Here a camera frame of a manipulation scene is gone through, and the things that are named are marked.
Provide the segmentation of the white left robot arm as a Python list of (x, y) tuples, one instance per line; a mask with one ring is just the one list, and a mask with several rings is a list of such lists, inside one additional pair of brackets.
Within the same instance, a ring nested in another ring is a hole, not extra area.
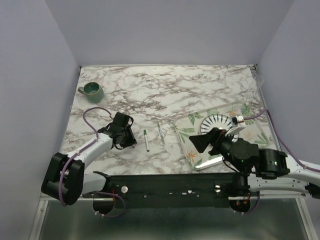
[(73, 205), (82, 194), (90, 192), (107, 197), (111, 185), (105, 176), (85, 176), (85, 169), (113, 148), (122, 150), (136, 145), (133, 122), (131, 116), (117, 112), (107, 126), (93, 130), (94, 137), (89, 142), (69, 153), (55, 153), (46, 170), (41, 192), (59, 200), (63, 206)]

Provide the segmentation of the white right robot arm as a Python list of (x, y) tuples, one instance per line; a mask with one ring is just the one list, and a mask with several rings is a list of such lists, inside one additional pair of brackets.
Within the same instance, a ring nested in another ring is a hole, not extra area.
[(237, 169), (230, 191), (235, 196), (259, 191), (293, 191), (320, 197), (320, 170), (301, 166), (289, 154), (270, 148), (259, 148), (242, 138), (233, 142), (224, 129), (214, 127), (203, 135), (189, 137), (199, 153), (208, 146)]

